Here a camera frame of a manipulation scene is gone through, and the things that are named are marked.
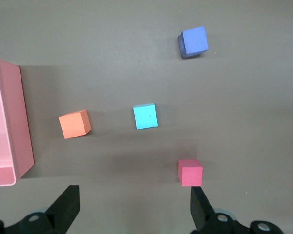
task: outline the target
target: red cube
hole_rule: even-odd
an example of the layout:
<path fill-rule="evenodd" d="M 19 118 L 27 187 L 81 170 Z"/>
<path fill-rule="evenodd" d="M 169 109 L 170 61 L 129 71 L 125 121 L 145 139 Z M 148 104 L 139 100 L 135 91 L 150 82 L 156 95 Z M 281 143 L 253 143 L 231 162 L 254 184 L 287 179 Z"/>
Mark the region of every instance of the red cube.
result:
<path fill-rule="evenodd" d="M 178 178 L 182 186 L 201 186 L 203 166 L 196 159 L 178 160 Z"/>

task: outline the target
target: orange cube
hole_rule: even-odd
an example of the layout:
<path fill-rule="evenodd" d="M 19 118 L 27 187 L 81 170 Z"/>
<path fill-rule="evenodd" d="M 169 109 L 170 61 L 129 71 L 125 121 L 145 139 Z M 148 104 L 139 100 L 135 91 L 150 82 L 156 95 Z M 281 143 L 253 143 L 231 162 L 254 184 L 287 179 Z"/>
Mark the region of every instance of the orange cube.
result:
<path fill-rule="evenodd" d="M 87 110 L 60 116 L 59 121 L 65 139 L 86 135 L 91 130 Z"/>

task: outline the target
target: screw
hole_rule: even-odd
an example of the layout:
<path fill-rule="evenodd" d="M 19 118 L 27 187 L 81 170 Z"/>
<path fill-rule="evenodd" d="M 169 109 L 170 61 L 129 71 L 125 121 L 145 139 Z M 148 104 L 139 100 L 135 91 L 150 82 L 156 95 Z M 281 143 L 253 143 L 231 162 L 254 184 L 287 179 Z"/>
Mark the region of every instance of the screw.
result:
<path fill-rule="evenodd" d="M 30 218 L 29 218 L 29 222 L 34 222 L 34 221 L 36 221 L 37 219 L 39 219 L 39 217 L 37 216 L 37 215 L 34 215 L 34 216 L 31 216 Z"/>
<path fill-rule="evenodd" d="M 224 216 L 223 214 L 220 214 L 217 218 L 219 221 L 222 221 L 222 222 L 228 221 L 228 218 L 226 216 Z"/>
<path fill-rule="evenodd" d="M 268 227 L 268 225 L 267 224 L 264 224 L 264 223 L 259 223 L 257 226 L 262 231 L 269 231 L 270 230 L 270 228 Z"/>

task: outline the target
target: pink cube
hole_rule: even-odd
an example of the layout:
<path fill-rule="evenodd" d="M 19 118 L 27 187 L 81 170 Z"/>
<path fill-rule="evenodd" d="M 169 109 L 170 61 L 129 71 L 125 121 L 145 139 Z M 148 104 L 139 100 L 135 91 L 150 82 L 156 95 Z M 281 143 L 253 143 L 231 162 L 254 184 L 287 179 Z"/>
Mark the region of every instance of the pink cube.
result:
<path fill-rule="evenodd" d="M 0 186 L 14 185 L 33 165 L 20 69 L 0 60 Z"/>
<path fill-rule="evenodd" d="M 203 167 L 196 159 L 178 161 L 178 178 L 182 186 L 201 186 Z"/>

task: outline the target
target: pink bin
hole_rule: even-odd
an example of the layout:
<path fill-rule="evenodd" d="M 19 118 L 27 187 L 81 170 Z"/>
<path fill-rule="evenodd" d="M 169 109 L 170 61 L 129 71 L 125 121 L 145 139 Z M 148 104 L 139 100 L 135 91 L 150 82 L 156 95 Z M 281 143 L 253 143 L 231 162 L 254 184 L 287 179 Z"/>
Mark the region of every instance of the pink bin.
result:
<path fill-rule="evenodd" d="M 0 60 L 0 186 L 14 185 L 33 165 L 20 69 Z"/>

